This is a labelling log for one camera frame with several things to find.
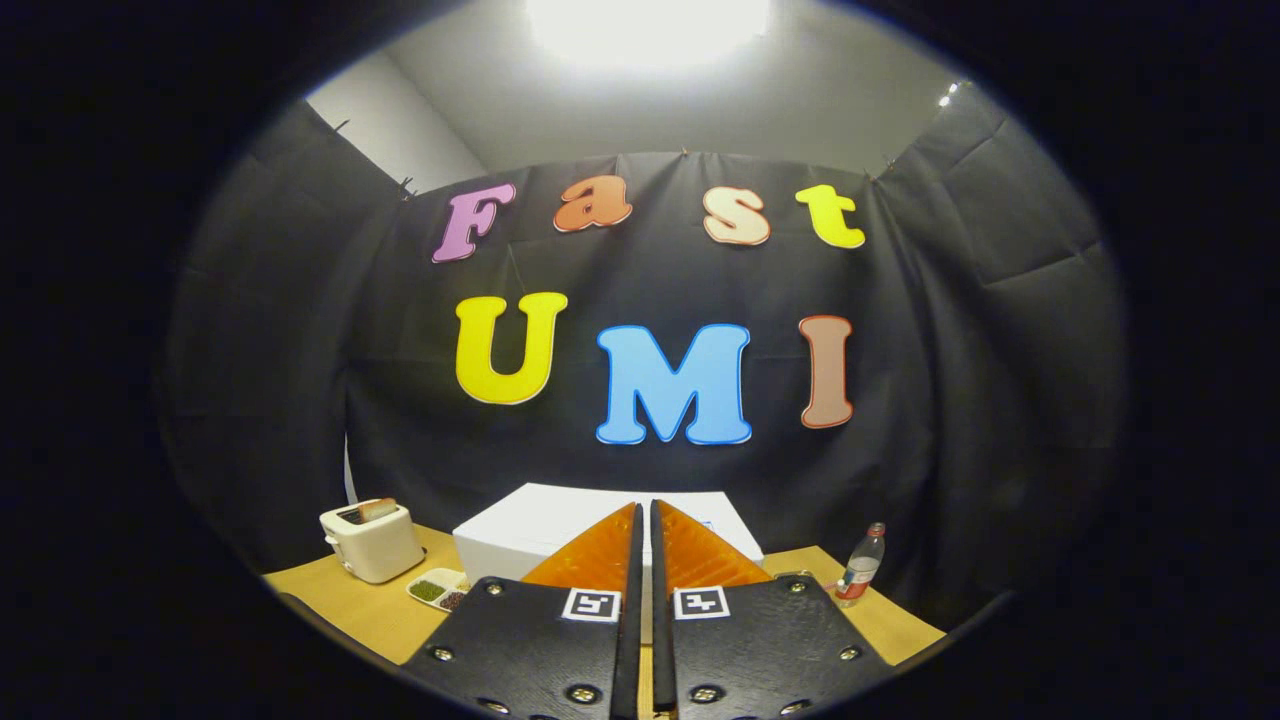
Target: black fabric backdrop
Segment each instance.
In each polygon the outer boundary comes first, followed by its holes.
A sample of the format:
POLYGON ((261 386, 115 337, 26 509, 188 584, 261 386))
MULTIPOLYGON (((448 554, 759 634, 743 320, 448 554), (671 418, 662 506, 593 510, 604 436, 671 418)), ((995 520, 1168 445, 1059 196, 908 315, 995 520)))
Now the black fabric backdrop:
POLYGON ((1124 328, 1101 229, 1055 164, 969 87, 877 179, 754 158, 653 152, 539 165, 399 201, 396 183, 300 108, 210 206, 183 268, 168 355, 174 455, 188 495, 255 569, 324 555, 316 516, 344 502, 343 430, 361 497, 394 496, 451 530, 544 482, 723 489, 765 552, 844 559, 888 524, 877 587, 948 629, 1034 578, 1085 527, 1110 478, 1124 328), (627 182, 631 217, 559 233, 559 193, 627 182), (475 255, 431 264, 461 192, 512 182, 475 255), (867 243, 823 243, 796 191, 828 183, 867 243), (771 238, 713 242, 703 193, 754 190, 771 238), (517 406, 454 378, 466 299, 508 302, 493 365, 522 361, 526 293, 562 292, 552 374, 517 406), (847 318, 852 419, 800 424, 808 315, 847 318), (604 328, 649 328, 678 363, 694 333, 735 323, 737 446, 595 439, 604 328))

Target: white toaster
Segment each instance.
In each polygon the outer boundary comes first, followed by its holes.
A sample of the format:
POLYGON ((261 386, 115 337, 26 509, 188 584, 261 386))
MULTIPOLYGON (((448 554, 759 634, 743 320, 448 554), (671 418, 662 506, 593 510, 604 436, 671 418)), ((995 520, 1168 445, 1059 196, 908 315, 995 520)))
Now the white toaster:
POLYGON ((398 505, 381 518, 361 523, 356 510, 360 505, 364 502, 320 515, 324 539, 348 573, 366 583, 385 583, 422 560, 408 509, 398 505))

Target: tabletop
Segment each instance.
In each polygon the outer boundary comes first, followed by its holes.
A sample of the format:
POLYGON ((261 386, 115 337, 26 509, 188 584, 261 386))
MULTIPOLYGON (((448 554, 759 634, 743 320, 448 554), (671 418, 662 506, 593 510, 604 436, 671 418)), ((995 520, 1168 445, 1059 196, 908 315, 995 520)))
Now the tabletop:
MULTIPOLYGON (((412 598, 406 592, 408 582, 431 568, 462 570, 452 536, 417 524, 413 532, 426 556, 381 584, 372 585, 347 573, 334 555, 270 573, 264 579, 276 592, 289 593, 307 603, 365 647, 402 665, 447 616, 444 611, 412 598)), ((840 578, 844 566, 818 546, 809 546, 765 555, 764 570, 771 575, 808 570, 814 579, 828 585, 840 578)), ((890 665, 902 662, 946 634, 902 610, 876 588, 868 588, 858 605, 841 611, 890 665)), ((650 647, 641 646, 641 717, 652 715, 652 659, 650 647)))

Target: small plate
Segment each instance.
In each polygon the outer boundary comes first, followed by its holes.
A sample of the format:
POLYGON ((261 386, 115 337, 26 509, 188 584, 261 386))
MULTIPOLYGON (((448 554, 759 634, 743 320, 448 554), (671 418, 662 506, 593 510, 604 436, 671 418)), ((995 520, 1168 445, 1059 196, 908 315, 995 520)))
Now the small plate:
POLYGON ((448 568, 431 568, 426 573, 413 578, 408 585, 404 587, 404 592, 410 594, 413 600, 419 602, 425 602, 436 610, 443 610, 445 612, 452 612, 458 602, 462 602, 462 596, 471 589, 471 583, 467 582, 467 577, 457 570, 449 570, 448 568), (413 594, 413 587, 419 583, 430 583, 438 588, 440 592, 431 600, 419 597, 413 594))

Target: blue letter m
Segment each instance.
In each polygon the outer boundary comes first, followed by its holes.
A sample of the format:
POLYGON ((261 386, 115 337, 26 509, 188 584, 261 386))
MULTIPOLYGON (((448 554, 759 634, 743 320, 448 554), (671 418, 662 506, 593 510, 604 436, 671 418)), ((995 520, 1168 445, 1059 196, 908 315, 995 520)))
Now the blue letter m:
POLYGON ((695 445, 733 445, 751 437, 742 418, 742 348, 751 334, 741 325, 707 325, 689 345, 680 370, 672 372, 648 328, 620 325, 600 331, 596 343, 609 354, 609 416, 595 437, 609 445, 636 445, 644 425, 636 401, 644 404, 662 442, 671 442, 689 404, 698 414, 685 437, 695 445))

